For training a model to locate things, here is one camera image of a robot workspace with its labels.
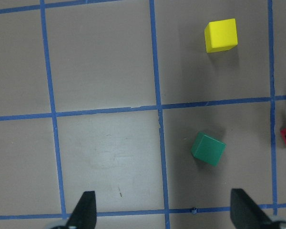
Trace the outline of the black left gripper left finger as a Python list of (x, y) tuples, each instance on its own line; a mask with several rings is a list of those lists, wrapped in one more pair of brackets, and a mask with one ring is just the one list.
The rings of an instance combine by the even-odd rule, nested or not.
[(94, 229), (97, 223), (95, 191), (83, 192), (65, 227), (67, 229)]

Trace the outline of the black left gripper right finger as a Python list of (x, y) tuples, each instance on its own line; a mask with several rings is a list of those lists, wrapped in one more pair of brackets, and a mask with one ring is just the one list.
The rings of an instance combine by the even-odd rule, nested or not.
[(276, 229), (276, 223), (241, 188), (231, 190), (230, 219), (236, 229)]

